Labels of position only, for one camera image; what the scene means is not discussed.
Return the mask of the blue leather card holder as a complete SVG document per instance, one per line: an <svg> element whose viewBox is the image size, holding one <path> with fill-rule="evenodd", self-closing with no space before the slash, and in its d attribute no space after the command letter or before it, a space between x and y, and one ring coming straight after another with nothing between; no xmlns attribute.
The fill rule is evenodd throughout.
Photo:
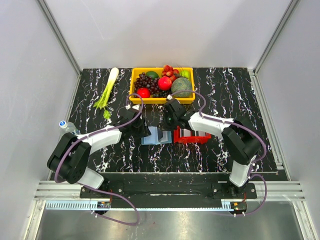
<svg viewBox="0 0 320 240"><path fill-rule="evenodd" d="M141 139L141 144L146 145L161 145L161 144L171 144L172 143L172 132L165 131L157 126L149 126L148 130L150 135L143 137Z"/></svg>

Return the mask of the red plastic card tray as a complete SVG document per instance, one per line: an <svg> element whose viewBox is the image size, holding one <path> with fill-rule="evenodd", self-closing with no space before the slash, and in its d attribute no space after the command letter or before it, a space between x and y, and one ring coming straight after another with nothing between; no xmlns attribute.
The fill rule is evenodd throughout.
<svg viewBox="0 0 320 240"><path fill-rule="evenodd" d="M179 143L179 144L206 144L209 139L211 139L211 135L209 133L206 133L205 137L197 137L197 136L192 136L192 137L181 137L180 136L180 127L177 127L176 130L173 131L173 142L174 143Z"/></svg>

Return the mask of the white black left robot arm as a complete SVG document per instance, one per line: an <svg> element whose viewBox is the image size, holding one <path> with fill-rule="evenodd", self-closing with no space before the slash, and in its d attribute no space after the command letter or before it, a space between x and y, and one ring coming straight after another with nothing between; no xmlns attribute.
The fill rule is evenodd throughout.
<svg viewBox="0 0 320 240"><path fill-rule="evenodd" d="M56 183L87 186L96 197L102 198L109 186L100 173L88 167L90 155L131 136L143 138L148 134L142 106L127 106L123 116L100 130L80 135L65 133L48 159L47 167L54 173Z"/></svg>

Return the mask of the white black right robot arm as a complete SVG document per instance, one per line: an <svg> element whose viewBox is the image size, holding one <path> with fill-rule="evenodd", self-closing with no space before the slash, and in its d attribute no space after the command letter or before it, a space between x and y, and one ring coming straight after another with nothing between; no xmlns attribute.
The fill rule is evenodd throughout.
<svg viewBox="0 0 320 240"><path fill-rule="evenodd" d="M221 118L204 114L200 110L186 110L175 98L164 104L163 127L165 130L189 130L204 132L223 139L224 146L233 159L228 194L239 198L246 191L245 184L250 179L253 164L263 159L267 153L266 144L250 127L249 119Z"/></svg>

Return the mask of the dark blueberry cluster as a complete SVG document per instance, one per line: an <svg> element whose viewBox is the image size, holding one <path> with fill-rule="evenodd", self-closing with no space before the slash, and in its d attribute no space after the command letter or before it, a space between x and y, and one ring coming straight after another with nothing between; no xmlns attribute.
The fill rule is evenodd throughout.
<svg viewBox="0 0 320 240"><path fill-rule="evenodd" d="M162 90L154 93L152 98L167 98L168 95L171 95L171 90Z"/></svg>

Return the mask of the green netted melon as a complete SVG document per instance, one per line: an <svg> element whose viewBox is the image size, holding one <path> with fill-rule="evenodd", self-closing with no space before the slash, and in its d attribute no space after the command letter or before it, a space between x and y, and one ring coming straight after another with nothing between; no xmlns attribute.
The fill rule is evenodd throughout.
<svg viewBox="0 0 320 240"><path fill-rule="evenodd" d="M192 83L188 78L185 77L179 77L177 78L171 85L171 93L176 93L173 96L175 98L189 98L190 95L192 94Z"/></svg>

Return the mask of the red pomegranate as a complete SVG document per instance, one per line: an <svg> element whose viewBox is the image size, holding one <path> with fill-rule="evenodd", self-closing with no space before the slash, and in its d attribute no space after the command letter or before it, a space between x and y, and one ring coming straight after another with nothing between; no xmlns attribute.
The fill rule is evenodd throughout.
<svg viewBox="0 0 320 240"><path fill-rule="evenodd" d="M163 91L168 91L172 87L172 80L168 76L163 76L158 80L157 84L159 89Z"/></svg>

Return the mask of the red tomato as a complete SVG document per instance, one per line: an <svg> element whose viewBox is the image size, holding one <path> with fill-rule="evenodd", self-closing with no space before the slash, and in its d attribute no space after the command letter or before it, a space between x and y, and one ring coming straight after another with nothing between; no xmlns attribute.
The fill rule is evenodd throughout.
<svg viewBox="0 0 320 240"><path fill-rule="evenodd" d="M141 98L150 98L151 92L148 88L146 87L141 87L139 88L136 93L141 97Z"/></svg>

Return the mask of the green white celery stalk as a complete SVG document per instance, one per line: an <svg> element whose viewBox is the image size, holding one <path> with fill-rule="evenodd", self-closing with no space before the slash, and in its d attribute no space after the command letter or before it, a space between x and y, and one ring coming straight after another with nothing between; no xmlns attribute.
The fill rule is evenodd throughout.
<svg viewBox="0 0 320 240"><path fill-rule="evenodd" d="M105 119L110 119L111 114L107 110L108 101L112 92L112 89L114 87L114 84L119 76L119 69L114 67L110 70L109 77L106 83L106 87L100 96L99 100L94 103L93 107L99 110L103 110L103 117Z"/></svg>

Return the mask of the dark green avocado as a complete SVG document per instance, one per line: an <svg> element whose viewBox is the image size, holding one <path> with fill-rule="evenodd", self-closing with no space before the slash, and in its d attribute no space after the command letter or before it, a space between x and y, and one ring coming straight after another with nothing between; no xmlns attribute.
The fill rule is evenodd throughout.
<svg viewBox="0 0 320 240"><path fill-rule="evenodd" d="M152 79L156 79L159 77L159 75L155 71L147 71L145 75Z"/></svg>

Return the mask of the red lychee cluster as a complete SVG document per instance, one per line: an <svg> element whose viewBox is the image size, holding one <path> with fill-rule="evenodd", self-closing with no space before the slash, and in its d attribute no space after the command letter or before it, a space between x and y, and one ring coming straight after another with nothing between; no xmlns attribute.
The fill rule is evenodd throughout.
<svg viewBox="0 0 320 240"><path fill-rule="evenodd" d="M172 76L176 76L178 74L179 74L179 70L178 69L174 69L170 65L164 65L162 73L161 73L161 76L162 77L164 77L164 76L172 77Z"/></svg>

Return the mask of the dark purple grape bunch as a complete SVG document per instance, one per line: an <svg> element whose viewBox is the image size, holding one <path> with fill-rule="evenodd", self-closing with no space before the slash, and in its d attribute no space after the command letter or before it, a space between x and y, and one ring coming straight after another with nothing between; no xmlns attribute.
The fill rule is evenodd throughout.
<svg viewBox="0 0 320 240"><path fill-rule="evenodd" d="M150 91L150 98L152 98L153 94L160 91L158 87L158 80L159 80L159 77L152 79L146 76L146 72L140 73L133 84L134 93L137 94L137 90L139 88L148 88Z"/></svg>

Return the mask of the yellow plastic fruit bin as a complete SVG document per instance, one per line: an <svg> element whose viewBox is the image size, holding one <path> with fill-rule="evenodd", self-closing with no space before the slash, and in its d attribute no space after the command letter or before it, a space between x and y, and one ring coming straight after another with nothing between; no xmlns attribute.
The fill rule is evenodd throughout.
<svg viewBox="0 0 320 240"><path fill-rule="evenodd" d="M193 68L192 67L182 67L178 68L178 70L185 70L189 74L189 81L191 82L192 85L192 90L195 91L195 81L194 81L194 73L193 73ZM148 71L154 71L156 72L159 76L161 76L161 73L163 71L163 68L160 67L135 67L132 69L131 72L131 80L130 80L130 88L129 88L129 94L134 93L134 82L137 80L137 77L139 74L142 72L148 72ZM177 97L176 99L181 103L181 104L191 104L196 98L195 93L190 93L189 97L187 98L182 98L182 97ZM137 105L141 104L141 99L139 97L136 97L135 95L132 95L129 97L129 100ZM143 98L143 103L146 104L164 104L167 100L165 97L162 98Z"/></svg>

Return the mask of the clear plastic water bottle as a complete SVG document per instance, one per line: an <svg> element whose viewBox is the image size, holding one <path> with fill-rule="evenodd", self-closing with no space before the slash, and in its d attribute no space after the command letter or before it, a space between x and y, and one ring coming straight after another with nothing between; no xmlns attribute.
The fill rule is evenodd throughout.
<svg viewBox="0 0 320 240"><path fill-rule="evenodd" d="M59 131L60 136L62 137L66 133L71 133L73 135L79 135L79 130L76 128L76 126L69 121L62 120L59 122Z"/></svg>

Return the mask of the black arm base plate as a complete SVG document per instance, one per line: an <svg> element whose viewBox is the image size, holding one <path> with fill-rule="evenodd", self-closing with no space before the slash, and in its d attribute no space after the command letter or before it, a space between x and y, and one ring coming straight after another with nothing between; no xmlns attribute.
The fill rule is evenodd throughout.
<svg viewBox="0 0 320 240"><path fill-rule="evenodd" d="M112 192L123 197L135 196L203 196L214 199L257 199L256 187L248 183L244 187L236 188L228 182L195 182L195 181L112 181L104 183L101 191Z"/></svg>

